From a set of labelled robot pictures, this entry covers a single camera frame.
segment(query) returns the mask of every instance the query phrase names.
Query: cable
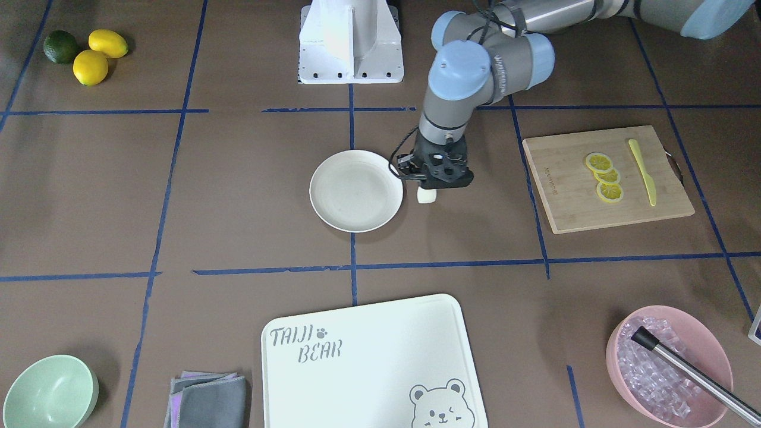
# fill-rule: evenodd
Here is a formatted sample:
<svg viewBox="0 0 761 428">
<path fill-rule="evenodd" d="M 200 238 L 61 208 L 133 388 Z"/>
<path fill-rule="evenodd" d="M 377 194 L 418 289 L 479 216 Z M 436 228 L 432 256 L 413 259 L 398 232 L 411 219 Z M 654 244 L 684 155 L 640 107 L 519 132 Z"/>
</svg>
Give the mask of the cable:
<svg viewBox="0 0 761 428">
<path fill-rule="evenodd" d="M 494 0 L 489 0 L 489 12 L 492 13 L 492 9 L 494 8 Z M 486 40 L 486 34 L 489 33 L 489 27 L 491 27 L 492 19 L 489 16 L 486 16 L 486 22 L 483 25 L 483 30 L 481 31 L 481 38 L 478 40 L 479 45 L 483 45 L 484 40 Z"/>
<path fill-rule="evenodd" d="M 405 141 L 407 141 L 407 139 L 409 138 L 409 136 L 411 136 L 412 134 L 414 134 L 414 133 L 415 133 L 415 131 L 417 131 L 417 130 L 418 130 L 418 127 L 417 127 L 417 126 L 415 126 L 414 128 L 412 128 L 412 130 L 410 130 L 410 131 L 407 133 L 407 135 L 405 135 L 405 136 L 404 136 L 404 138 L 403 138 L 403 139 L 402 139 L 402 141 L 399 143 L 399 145 L 397 145 L 397 146 L 396 146 L 396 148 L 393 150 L 393 152 L 391 152 L 391 156 L 389 156 L 389 158 L 388 158 L 388 171 L 391 171 L 391 174 L 393 174 L 393 176 L 394 176 L 394 177 L 396 177 L 396 178 L 398 178 L 398 179 L 400 179 L 400 180 L 415 180 L 415 178 L 412 178 L 413 176 L 415 176 L 415 174 L 410 174 L 410 175 L 399 175 L 399 174 L 397 174 L 397 173 L 396 173 L 396 171 L 394 171 L 394 170 L 393 170 L 392 166 L 393 166 L 393 158 L 394 158 L 394 156 L 396 156 L 396 153 L 399 151 L 399 149 L 401 149 L 401 148 L 402 148 L 402 145 L 404 144 L 404 142 L 405 142 Z"/>
<path fill-rule="evenodd" d="M 493 3 L 489 2 L 489 10 L 485 11 L 481 8 L 481 6 L 478 4 L 478 0 L 471 0 L 473 2 L 473 6 L 476 6 L 476 10 L 483 16 L 484 18 L 488 19 L 489 21 L 499 25 L 500 27 L 505 27 L 510 30 L 513 30 L 516 34 L 518 32 L 518 29 L 514 25 L 510 25 L 504 21 L 500 21 L 499 18 L 497 18 L 497 14 L 493 11 Z"/>
<path fill-rule="evenodd" d="M 468 34 L 468 37 L 466 37 L 465 40 L 470 40 L 473 36 L 476 35 L 476 33 L 478 33 L 481 30 L 484 30 L 484 32 L 486 32 L 486 29 L 488 28 L 489 28 L 488 25 L 482 25 L 481 27 L 476 28 L 475 30 L 471 31 L 470 34 Z"/>
</svg>

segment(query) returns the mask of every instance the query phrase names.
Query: folded cloth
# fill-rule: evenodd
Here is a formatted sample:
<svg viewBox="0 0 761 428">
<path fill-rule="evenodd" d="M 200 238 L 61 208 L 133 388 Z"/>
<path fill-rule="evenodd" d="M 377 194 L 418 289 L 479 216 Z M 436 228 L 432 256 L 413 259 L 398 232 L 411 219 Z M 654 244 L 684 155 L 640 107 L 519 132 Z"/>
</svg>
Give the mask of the folded cloth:
<svg viewBox="0 0 761 428">
<path fill-rule="evenodd" d="M 245 407 L 243 376 L 183 372 L 170 383 L 164 428 L 241 428 Z"/>
</svg>

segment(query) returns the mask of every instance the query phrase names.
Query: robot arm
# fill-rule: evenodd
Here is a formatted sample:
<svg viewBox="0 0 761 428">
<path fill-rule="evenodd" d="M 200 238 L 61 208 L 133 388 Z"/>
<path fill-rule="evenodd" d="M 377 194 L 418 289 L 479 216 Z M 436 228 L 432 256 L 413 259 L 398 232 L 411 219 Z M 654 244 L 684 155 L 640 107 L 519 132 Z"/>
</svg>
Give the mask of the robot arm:
<svg viewBox="0 0 761 428">
<path fill-rule="evenodd" d="M 446 32 L 452 41 L 437 46 L 415 147 L 396 159 L 406 177 L 419 181 L 424 190 L 470 184 L 473 172 L 467 166 L 465 128 L 473 111 L 545 81 L 555 63 L 552 45 L 542 34 L 513 38 L 497 27 L 484 27 L 482 18 L 454 13 L 464 19 Z M 439 18 L 434 34 L 451 16 L 449 12 Z M 469 22 L 475 27 L 469 29 Z M 475 31 L 475 36 L 482 44 L 469 40 L 479 27 L 485 33 Z"/>
<path fill-rule="evenodd" d="M 505 0 L 478 14 L 449 11 L 431 32 L 438 52 L 428 74 L 415 146 L 408 155 L 397 156 L 399 170 L 422 190 L 470 184 L 465 128 L 473 111 L 552 74 L 555 53 L 539 32 L 620 14 L 685 37 L 710 39 L 731 27 L 753 1 Z M 432 202 L 435 196 L 427 199 Z M 420 192 L 419 200 L 424 202 Z"/>
</svg>

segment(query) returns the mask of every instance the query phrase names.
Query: white plate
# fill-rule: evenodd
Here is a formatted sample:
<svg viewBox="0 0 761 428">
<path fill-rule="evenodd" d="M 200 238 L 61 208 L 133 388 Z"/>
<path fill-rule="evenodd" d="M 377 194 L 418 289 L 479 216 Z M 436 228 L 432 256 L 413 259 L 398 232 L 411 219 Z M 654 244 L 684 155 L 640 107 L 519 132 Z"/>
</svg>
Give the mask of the white plate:
<svg viewBox="0 0 761 428">
<path fill-rule="evenodd" d="M 402 195 L 402 181 L 388 171 L 388 160 L 365 150 L 330 156 L 309 183 L 314 212 L 344 232 L 369 232 L 385 225 L 402 205 Z"/>
<path fill-rule="evenodd" d="M 488 426 L 450 295 L 272 320 L 262 380 L 266 428 Z"/>
</svg>

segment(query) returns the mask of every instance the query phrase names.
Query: lemon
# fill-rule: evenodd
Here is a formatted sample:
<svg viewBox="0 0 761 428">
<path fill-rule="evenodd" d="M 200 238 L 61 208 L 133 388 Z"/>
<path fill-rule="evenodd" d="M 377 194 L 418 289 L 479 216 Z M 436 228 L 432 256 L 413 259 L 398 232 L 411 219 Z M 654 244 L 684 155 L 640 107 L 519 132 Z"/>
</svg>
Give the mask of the lemon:
<svg viewBox="0 0 761 428">
<path fill-rule="evenodd" d="M 83 50 L 74 58 L 74 75 L 84 86 L 95 86 L 108 74 L 108 60 L 103 53 Z"/>
<path fill-rule="evenodd" d="M 610 172 L 610 169 L 613 168 L 613 161 L 605 153 L 590 153 L 587 155 L 584 163 L 592 172 L 597 172 L 598 174 Z"/>
<path fill-rule="evenodd" d="M 623 188 L 618 184 L 597 183 L 597 195 L 608 203 L 620 202 L 623 199 Z"/>
<path fill-rule="evenodd" d="M 90 49 L 102 52 L 108 58 L 121 58 L 129 48 L 124 37 L 111 30 L 95 30 L 88 38 Z"/>
<path fill-rule="evenodd" d="M 610 171 L 603 172 L 602 174 L 599 172 L 594 173 L 594 178 L 601 182 L 602 184 L 618 184 L 621 182 L 621 176 L 618 173 L 618 170 L 611 167 Z"/>
</svg>

